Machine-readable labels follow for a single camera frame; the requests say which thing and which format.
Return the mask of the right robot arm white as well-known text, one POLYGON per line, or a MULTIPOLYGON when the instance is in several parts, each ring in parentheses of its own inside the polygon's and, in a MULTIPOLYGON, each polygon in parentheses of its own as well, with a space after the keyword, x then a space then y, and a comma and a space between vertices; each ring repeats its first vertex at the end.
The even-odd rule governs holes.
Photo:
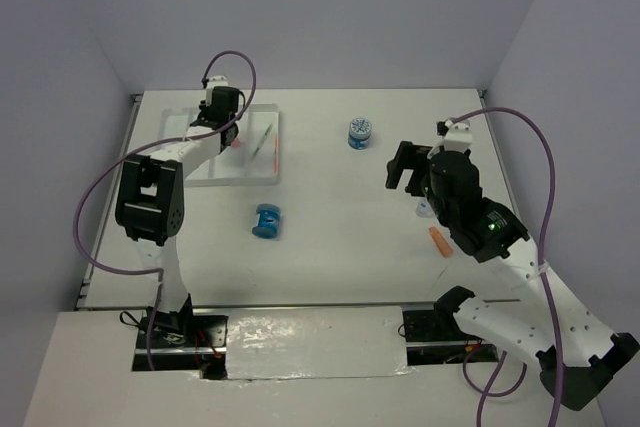
POLYGON ((387 164, 386 188, 396 188, 406 170, 412 173, 406 192, 426 198, 456 246, 501 279, 532 317, 505 314, 455 286, 435 303, 436 330, 489 341, 536 371, 562 406, 587 406, 638 353, 638 341, 599 321, 549 265, 538 265, 526 227, 484 196, 469 152, 403 141, 387 164))

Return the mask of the orange eraser case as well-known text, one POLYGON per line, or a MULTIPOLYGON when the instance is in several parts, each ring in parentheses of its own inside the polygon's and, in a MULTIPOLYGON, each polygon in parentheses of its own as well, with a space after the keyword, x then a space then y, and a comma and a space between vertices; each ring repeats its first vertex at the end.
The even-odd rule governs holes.
POLYGON ((451 257, 453 255, 453 249, 451 248, 443 234, 440 232, 440 230, 436 227, 430 227, 428 232, 439 253, 444 258, 451 257))

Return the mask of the clear bottle blue cap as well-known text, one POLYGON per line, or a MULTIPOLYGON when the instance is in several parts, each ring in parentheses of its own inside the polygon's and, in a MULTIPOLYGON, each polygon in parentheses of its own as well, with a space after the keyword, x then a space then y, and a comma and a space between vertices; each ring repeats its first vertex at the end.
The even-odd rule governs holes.
POLYGON ((421 199, 418 202, 415 213, 420 218, 432 218, 434 216, 434 212, 426 199, 421 199))

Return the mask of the orange highlighter pen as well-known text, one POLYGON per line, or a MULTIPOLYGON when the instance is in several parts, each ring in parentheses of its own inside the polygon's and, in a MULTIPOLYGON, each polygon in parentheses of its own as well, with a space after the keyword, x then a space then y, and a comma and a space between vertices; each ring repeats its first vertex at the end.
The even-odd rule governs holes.
POLYGON ((277 134, 274 137, 273 171, 274 175, 279 173, 279 136, 277 134))

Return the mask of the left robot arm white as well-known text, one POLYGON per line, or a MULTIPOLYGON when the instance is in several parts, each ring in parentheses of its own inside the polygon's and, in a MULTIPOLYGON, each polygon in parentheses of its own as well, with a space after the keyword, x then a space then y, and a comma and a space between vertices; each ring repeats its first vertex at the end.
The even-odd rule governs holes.
POLYGON ((185 220, 184 183, 231 146, 239 132, 234 118, 244 106, 239 89, 215 86, 200 102, 185 137, 149 155, 130 154, 123 162, 116 222, 134 242, 141 267, 158 276, 159 297, 147 309, 146 324, 175 346, 189 343, 196 332, 176 241, 185 220))

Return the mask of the green pen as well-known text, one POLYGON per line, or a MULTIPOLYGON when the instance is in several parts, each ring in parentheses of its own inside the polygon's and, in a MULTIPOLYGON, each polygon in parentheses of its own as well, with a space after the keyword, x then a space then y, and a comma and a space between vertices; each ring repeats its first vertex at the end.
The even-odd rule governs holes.
POLYGON ((265 132, 262 134, 262 136, 259 138, 258 143, 254 149, 254 151, 252 152, 251 155, 251 160, 255 159, 258 155, 258 153, 260 152, 260 150, 262 149, 262 147, 264 146, 264 144, 266 143, 271 131, 273 129, 273 124, 270 124, 265 132))

